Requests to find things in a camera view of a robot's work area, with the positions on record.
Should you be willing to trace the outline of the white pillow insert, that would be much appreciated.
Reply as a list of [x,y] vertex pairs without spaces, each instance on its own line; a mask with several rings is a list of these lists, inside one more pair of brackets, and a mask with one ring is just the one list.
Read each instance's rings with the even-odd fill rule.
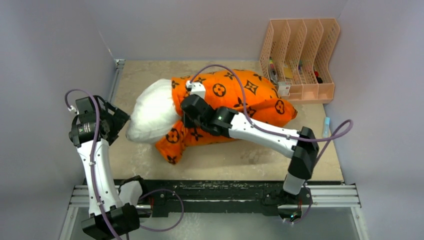
[[126,139],[141,144],[155,144],[181,119],[172,96],[172,81],[159,79],[136,99]]

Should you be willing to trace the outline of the orange patterned pillowcase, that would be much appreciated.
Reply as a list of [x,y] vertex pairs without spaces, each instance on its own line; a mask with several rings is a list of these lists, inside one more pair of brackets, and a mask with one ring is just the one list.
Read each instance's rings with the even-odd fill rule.
[[295,119],[298,111],[283,99],[277,87],[267,79],[251,70],[233,69],[201,73],[171,78],[171,96],[177,119],[171,129],[154,145],[161,156],[170,164],[177,164],[187,147],[231,142],[225,134],[213,136],[199,126],[186,127],[181,104],[189,96],[186,83],[193,80],[205,87],[204,100],[212,108],[212,119],[223,119],[243,115],[244,111],[253,119],[276,127],[284,127]]

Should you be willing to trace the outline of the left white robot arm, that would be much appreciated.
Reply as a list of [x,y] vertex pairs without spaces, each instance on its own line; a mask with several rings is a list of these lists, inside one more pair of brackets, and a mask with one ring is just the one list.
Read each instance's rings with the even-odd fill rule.
[[75,101],[76,116],[68,134],[83,164],[89,195],[89,217],[82,231],[95,240],[112,240],[140,228],[136,204],[149,199],[140,176],[116,186],[109,161],[110,145],[130,116],[99,95]]

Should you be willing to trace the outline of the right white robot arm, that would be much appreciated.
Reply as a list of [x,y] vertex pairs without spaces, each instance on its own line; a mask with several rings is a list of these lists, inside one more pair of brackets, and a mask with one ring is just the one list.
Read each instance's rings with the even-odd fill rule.
[[300,198],[301,189],[312,178],[319,155],[319,146],[310,128],[285,129],[251,119],[233,108],[213,108],[196,94],[186,97],[181,109],[183,122],[189,127],[199,127],[213,136],[249,141],[289,158],[280,196],[288,204]]

